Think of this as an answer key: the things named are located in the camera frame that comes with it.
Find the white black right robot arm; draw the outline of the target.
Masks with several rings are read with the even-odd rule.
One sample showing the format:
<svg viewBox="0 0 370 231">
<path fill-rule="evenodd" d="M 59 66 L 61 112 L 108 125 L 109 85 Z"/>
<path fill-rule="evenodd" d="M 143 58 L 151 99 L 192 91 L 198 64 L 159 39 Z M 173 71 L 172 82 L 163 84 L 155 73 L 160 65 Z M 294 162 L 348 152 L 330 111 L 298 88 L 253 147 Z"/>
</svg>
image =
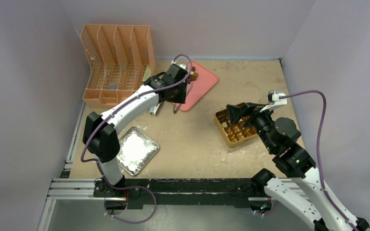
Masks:
<svg viewBox="0 0 370 231">
<path fill-rule="evenodd" d="M 253 128 L 265 145 L 276 167 L 290 178 L 307 196 L 304 199 L 288 189 L 281 179 L 267 169 L 252 177 L 251 189 L 255 195 L 268 196 L 282 203 L 315 231 L 365 231 L 369 223 L 349 212 L 321 178 L 310 154 L 297 140 L 301 136 L 293 120 L 271 118 L 272 112 L 264 104 L 242 103 L 226 106 L 232 125 L 247 117 L 245 128 Z"/>
</svg>

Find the pink tongs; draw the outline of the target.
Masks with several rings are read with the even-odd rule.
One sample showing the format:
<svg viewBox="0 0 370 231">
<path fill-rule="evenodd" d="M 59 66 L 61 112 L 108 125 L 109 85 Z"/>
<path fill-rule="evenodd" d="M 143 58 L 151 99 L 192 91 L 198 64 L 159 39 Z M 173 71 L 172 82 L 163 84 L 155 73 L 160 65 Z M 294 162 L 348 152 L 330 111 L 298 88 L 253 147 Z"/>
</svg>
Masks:
<svg viewBox="0 0 370 231">
<path fill-rule="evenodd" d="M 182 106 L 182 104 L 180 104 L 180 103 L 174 103 L 174 104 L 173 104 L 172 112 L 173 112 L 174 114 L 177 114 L 177 113 L 178 113 L 178 111 L 180 110 L 181 106 Z"/>
</svg>

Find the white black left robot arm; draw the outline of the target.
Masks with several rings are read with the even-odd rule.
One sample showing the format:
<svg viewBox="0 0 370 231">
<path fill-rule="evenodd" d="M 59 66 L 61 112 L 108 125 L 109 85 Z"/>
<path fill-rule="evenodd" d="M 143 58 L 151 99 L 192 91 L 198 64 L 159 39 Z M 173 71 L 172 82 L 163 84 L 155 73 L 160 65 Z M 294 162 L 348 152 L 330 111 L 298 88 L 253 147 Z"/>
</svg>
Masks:
<svg viewBox="0 0 370 231">
<path fill-rule="evenodd" d="M 124 192 L 124 176 L 119 168 L 117 155 L 121 144 L 118 135 L 145 110 L 161 102 L 185 103 L 188 79 L 193 73 L 193 65 L 172 62 L 168 70 L 153 75 L 127 99 L 102 114 L 90 113 L 86 117 L 83 138 L 84 148 L 80 160 L 86 151 L 94 155 L 103 177 L 106 191 L 113 197 Z"/>
</svg>

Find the gold chocolate box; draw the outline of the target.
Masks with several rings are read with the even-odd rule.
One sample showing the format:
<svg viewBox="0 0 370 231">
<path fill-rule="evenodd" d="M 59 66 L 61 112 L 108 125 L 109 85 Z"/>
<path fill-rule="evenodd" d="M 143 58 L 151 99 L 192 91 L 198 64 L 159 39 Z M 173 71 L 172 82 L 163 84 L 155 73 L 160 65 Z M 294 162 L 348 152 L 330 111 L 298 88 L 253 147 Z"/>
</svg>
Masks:
<svg viewBox="0 0 370 231">
<path fill-rule="evenodd" d="M 259 137 L 254 128 L 244 127 L 248 121 L 247 116 L 242 117 L 236 124 L 231 124 L 227 109 L 216 112 L 213 121 L 229 148 L 235 148 Z"/>
</svg>

